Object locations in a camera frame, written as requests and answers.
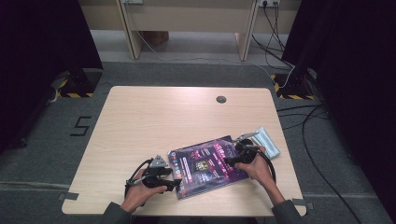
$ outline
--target desk leg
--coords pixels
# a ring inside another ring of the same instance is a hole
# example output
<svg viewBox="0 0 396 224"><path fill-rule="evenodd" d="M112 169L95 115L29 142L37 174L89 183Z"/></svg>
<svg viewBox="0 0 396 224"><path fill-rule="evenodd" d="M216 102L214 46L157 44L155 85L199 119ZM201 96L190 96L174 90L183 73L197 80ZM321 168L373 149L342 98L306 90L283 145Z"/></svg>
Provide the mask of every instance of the desk leg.
<svg viewBox="0 0 396 224"><path fill-rule="evenodd" d="M120 12L122 27L124 29L129 52L131 53L131 58L136 60L139 58L140 51L143 47L143 41L137 31L134 31L133 25L129 23L128 13L126 11L125 5L121 1L122 0L116 0Z"/></svg>
<svg viewBox="0 0 396 224"><path fill-rule="evenodd" d="M239 50L239 58L242 62L248 58L248 48L250 47L250 39L254 30L254 23L256 21L257 11L259 9L258 0L253 0L251 4L251 10L249 15L249 23L247 25L247 31L245 33L236 33L236 44Z"/></svg>

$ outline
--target table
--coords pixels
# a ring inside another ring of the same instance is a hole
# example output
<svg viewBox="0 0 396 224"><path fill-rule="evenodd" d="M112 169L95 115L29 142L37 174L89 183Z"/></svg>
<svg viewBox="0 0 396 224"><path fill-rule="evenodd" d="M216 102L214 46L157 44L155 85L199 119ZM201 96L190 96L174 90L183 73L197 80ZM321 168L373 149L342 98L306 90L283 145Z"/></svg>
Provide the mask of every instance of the table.
<svg viewBox="0 0 396 224"><path fill-rule="evenodd" d="M218 96L226 97L224 104ZM125 180L143 161L170 150L225 135L236 138L263 127L281 154L273 159L286 199L302 199L271 92L254 88L114 87L93 130L69 193L66 214L103 214L121 204ZM154 195L138 216L272 216L265 190L246 179L182 201L176 193ZM296 206L301 215L305 206Z"/></svg>
<svg viewBox="0 0 396 224"><path fill-rule="evenodd" d="M257 0L144 0L142 5L123 2L117 0L134 59L143 46L137 31L235 33L240 60L248 56Z"/></svg>

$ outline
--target magazine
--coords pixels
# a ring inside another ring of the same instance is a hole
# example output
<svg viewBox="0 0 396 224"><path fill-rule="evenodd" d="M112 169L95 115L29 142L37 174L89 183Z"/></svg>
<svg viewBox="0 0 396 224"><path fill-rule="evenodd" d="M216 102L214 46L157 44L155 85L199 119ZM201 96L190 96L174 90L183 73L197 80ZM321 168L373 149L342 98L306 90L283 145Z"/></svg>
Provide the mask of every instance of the magazine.
<svg viewBox="0 0 396 224"><path fill-rule="evenodd" d="M235 156L231 136L170 151L168 159L173 178L182 179L176 188L177 198L185 199L248 178L245 171L224 161Z"/></svg>

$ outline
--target person's right hand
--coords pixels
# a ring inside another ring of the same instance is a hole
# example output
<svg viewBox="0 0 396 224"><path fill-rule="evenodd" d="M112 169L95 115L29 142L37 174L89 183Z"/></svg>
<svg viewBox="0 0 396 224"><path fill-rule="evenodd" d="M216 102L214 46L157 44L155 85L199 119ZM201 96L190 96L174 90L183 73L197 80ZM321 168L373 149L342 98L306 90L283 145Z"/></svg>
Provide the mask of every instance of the person's right hand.
<svg viewBox="0 0 396 224"><path fill-rule="evenodd" d="M265 147L259 147L259 149L262 152L265 152ZM246 171L250 176L250 178L259 181L259 183L262 186L267 184L268 181L270 182L274 181L271 176L268 163L265 161L265 159L262 156L259 155L259 153L256 154L254 161L251 162L250 164L244 164L242 162L238 162L235 164L235 168Z"/></svg>

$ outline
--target power outlet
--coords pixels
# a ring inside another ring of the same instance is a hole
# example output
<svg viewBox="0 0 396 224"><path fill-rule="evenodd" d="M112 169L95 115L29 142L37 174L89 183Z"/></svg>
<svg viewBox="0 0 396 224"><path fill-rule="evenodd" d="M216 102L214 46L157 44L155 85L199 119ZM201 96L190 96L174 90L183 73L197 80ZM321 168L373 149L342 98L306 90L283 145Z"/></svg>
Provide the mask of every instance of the power outlet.
<svg viewBox="0 0 396 224"><path fill-rule="evenodd" d="M262 3L264 1L267 1L267 7L275 7L275 3L277 3L277 6L279 7L280 4L280 0L260 0L259 7L262 7Z"/></svg>

